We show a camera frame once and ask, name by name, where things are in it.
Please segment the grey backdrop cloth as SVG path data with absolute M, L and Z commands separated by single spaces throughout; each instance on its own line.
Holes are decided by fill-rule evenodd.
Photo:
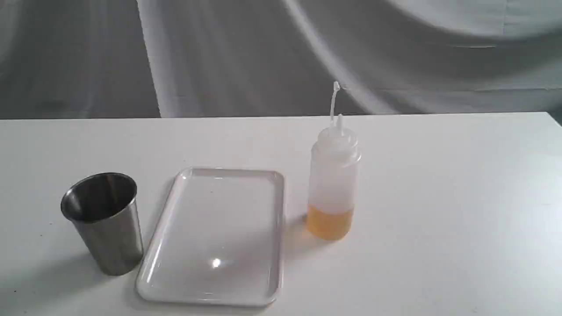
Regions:
M 559 0 L 3 0 L 1 118 L 545 111 Z

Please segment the white plastic tray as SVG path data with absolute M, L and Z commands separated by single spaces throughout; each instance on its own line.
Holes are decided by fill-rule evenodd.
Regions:
M 149 302 L 261 308 L 283 281 L 285 178 L 190 167 L 175 177 L 135 281 Z

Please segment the stainless steel cup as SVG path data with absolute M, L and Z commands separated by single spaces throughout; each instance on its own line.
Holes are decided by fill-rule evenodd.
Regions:
M 63 216 L 109 276 L 127 274 L 143 259 L 137 193 L 130 176 L 105 172 L 82 179 L 62 196 Z

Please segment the translucent squeeze bottle amber liquid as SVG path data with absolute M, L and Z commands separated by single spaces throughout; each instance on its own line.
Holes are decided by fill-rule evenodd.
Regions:
M 335 113 L 341 89 L 333 82 L 330 124 L 311 148 L 306 227 L 328 241 L 341 240 L 351 228 L 361 160 L 357 134 L 345 127 L 343 114 Z

